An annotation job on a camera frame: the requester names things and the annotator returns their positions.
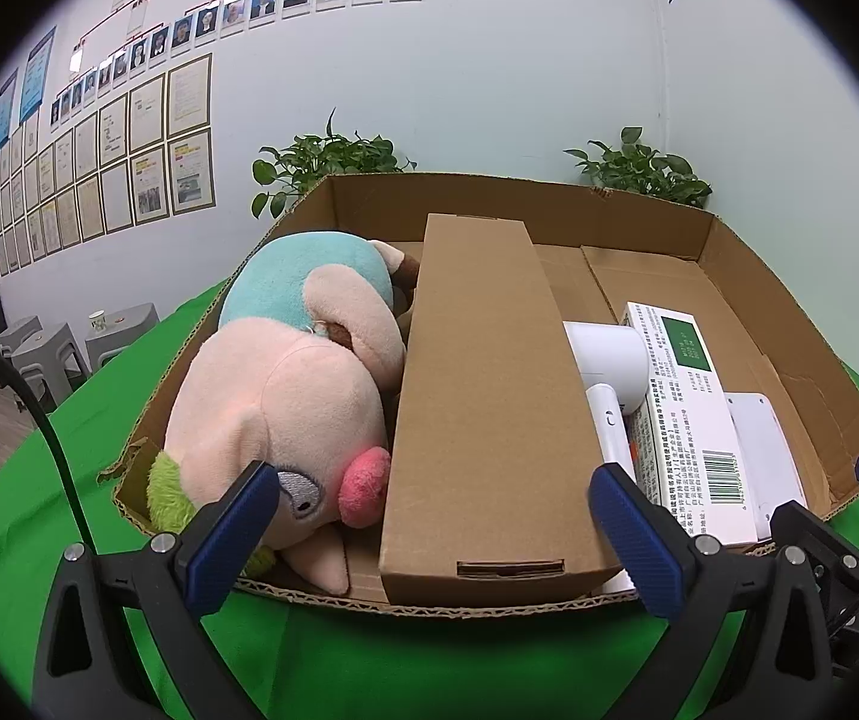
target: plush toy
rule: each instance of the plush toy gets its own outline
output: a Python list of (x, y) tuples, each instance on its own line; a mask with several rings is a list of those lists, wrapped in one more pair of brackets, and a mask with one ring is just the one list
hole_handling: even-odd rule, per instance
[[(263, 459), (283, 494), (262, 544), (345, 594), (345, 549), (330, 523), (364, 528), (382, 517), (390, 457), (380, 392), (399, 387), (405, 354), (390, 305), (393, 285), (411, 290), (417, 272), (394, 247), (344, 233), (287, 236), (253, 255), (173, 404), (149, 476), (154, 524), (180, 529)], [(272, 559), (261, 550), (247, 573)]]

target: white box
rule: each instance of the white box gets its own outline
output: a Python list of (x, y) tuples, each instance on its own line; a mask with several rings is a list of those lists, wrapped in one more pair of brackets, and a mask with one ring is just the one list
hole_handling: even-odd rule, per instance
[(639, 488), (690, 536), (757, 541), (743, 453), (713, 361), (690, 314), (627, 303), (649, 353), (649, 387), (629, 417)]

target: pink nose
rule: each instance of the pink nose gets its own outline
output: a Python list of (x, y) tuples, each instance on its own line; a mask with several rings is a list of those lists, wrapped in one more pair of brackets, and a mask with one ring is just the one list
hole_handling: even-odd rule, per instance
[(339, 488), (339, 517), (351, 528), (375, 525), (386, 508), (389, 452), (367, 449), (349, 464)]

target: green plush fabric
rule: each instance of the green plush fabric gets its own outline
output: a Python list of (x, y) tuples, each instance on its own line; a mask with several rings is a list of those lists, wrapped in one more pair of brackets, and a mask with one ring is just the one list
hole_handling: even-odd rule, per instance
[[(181, 533), (189, 524), (196, 507), (193, 506), (179, 485), (179, 466), (169, 455), (159, 452), (149, 469), (149, 519), (157, 530)], [(268, 547), (256, 548), (246, 562), (243, 575), (255, 579), (276, 564), (276, 554)]]

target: green cloth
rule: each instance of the green cloth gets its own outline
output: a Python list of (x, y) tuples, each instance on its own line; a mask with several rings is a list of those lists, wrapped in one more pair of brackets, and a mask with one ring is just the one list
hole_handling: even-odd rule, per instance
[[(53, 415), (101, 552), (143, 536), (96, 474), (122, 450), (143, 404), (216, 290), (189, 301), (115, 358)], [(859, 501), (836, 517), (859, 546)], [(0, 666), (29, 697), (39, 622), (66, 544), (77, 541), (39, 433), (0, 469)], [(189, 715), (141, 615), (135, 640), (167, 712)], [(738, 626), (680, 717), (709, 699)], [(663, 624), (639, 604), (502, 620), (402, 619), (301, 607), (234, 592), (206, 630), (255, 703), (273, 718), (599, 717), (639, 668)]]

